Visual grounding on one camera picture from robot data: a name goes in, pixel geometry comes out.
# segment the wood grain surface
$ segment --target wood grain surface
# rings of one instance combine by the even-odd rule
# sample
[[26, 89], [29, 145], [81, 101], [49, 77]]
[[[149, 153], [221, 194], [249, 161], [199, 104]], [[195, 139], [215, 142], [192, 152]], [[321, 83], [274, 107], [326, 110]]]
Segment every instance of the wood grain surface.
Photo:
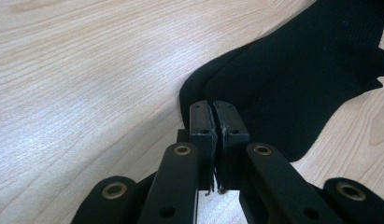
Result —
[[[0, 223], [69, 223], [100, 180], [156, 171], [183, 127], [178, 91], [192, 71], [312, 3], [0, 1]], [[338, 109], [294, 167], [384, 199], [384, 88]], [[237, 192], [201, 194], [198, 214], [246, 222]]]

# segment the table surface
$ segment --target table surface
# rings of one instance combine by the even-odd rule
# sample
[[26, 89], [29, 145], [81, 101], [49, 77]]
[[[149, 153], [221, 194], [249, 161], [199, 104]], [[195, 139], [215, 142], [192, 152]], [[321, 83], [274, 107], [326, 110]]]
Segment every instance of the table surface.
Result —
[[[0, 1], [0, 223], [69, 223], [100, 180], [156, 171], [183, 127], [184, 80], [312, 3]], [[343, 104], [293, 165], [384, 199], [384, 88]], [[201, 194], [198, 214], [246, 222], [237, 192]]]

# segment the screw hole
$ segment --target screw hole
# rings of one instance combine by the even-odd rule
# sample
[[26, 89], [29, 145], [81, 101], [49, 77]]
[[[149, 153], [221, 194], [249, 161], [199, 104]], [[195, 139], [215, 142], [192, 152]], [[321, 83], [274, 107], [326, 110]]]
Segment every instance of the screw hole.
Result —
[[363, 201], [366, 199], [366, 195], [360, 189], [357, 189], [350, 184], [338, 183], [336, 188], [339, 193], [351, 200]]
[[160, 216], [163, 218], [173, 217], [175, 213], [176, 213], [176, 209], [171, 205], [167, 205], [162, 209], [160, 209]]
[[317, 210], [310, 207], [305, 208], [305, 210], [303, 210], [303, 214], [305, 214], [306, 217], [314, 220], [317, 220], [320, 218], [320, 214], [317, 212]]
[[256, 148], [253, 149], [255, 152], [261, 154], [261, 155], [264, 155], [264, 156], [267, 156], [267, 155], [270, 155], [271, 154], [271, 150], [270, 148], [268, 147], [261, 147], [261, 146], [258, 146]]
[[191, 151], [192, 151], [192, 149], [189, 147], [186, 147], [186, 146], [179, 146], [179, 147], [176, 147], [174, 149], [175, 154], [177, 154], [179, 156], [187, 155], [187, 154], [191, 153]]
[[102, 196], [106, 199], [117, 199], [121, 197], [125, 191], [127, 191], [127, 186], [121, 182], [115, 182], [108, 184], [103, 190], [102, 190]]

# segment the black fabric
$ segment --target black fabric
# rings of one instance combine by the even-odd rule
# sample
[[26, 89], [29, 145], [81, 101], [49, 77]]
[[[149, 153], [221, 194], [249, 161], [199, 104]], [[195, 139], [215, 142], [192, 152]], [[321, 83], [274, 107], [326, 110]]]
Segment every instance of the black fabric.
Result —
[[280, 27], [205, 64], [179, 93], [189, 106], [222, 100], [236, 106], [251, 142], [303, 157], [347, 100], [381, 87], [384, 0], [320, 0]]

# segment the black sock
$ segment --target black sock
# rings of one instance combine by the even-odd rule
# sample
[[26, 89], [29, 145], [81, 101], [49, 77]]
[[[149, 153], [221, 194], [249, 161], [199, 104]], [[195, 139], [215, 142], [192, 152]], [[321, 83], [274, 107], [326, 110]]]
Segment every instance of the black sock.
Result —
[[251, 142], [270, 144], [289, 161], [303, 157], [335, 110], [381, 87], [384, 0], [320, 0], [271, 35], [198, 69], [179, 93], [189, 106], [236, 106]]

